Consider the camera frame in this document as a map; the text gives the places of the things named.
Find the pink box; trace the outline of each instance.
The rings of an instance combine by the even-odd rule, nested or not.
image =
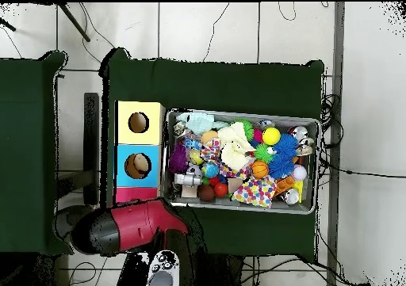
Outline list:
[[[129,202],[134,199],[152,200],[158,196],[155,187],[117,187],[116,202]]]

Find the red ball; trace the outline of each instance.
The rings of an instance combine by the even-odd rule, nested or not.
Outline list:
[[[226,194],[228,193],[228,186],[226,184],[222,184],[221,182],[219,182],[214,186],[214,193],[218,197],[226,196]]]
[[[211,186],[215,186],[215,185],[217,185],[218,183],[220,183],[220,181],[219,181],[219,178],[218,178],[217,176],[211,177],[211,178],[209,179],[209,184],[210,184]]]

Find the green spiky ball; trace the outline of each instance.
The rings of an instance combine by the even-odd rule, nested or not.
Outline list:
[[[244,125],[244,133],[247,137],[248,142],[254,138],[254,128],[250,121],[244,118],[239,118],[236,122],[241,122]]]
[[[262,160],[263,162],[266,162],[269,164],[274,160],[274,155],[269,154],[268,151],[266,150],[269,147],[269,145],[262,143],[257,146],[255,149],[254,155],[258,160]]]

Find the green table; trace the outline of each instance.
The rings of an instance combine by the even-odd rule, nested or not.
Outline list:
[[[131,60],[112,50],[101,65],[101,202],[111,204],[113,189],[114,102],[157,101],[167,109],[190,108],[264,115],[320,118],[321,61],[305,66],[187,63],[166,59]],[[190,212],[179,211],[188,218]],[[195,208],[211,254],[299,254],[315,256],[315,218],[262,212]]]

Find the blue box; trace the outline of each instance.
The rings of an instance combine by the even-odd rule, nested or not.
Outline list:
[[[131,154],[142,153],[151,161],[151,171],[143,179],[133,179],[125,173],[124,164]],[[117,145],[117,187],[158,187],[159,146],[156,145]]]

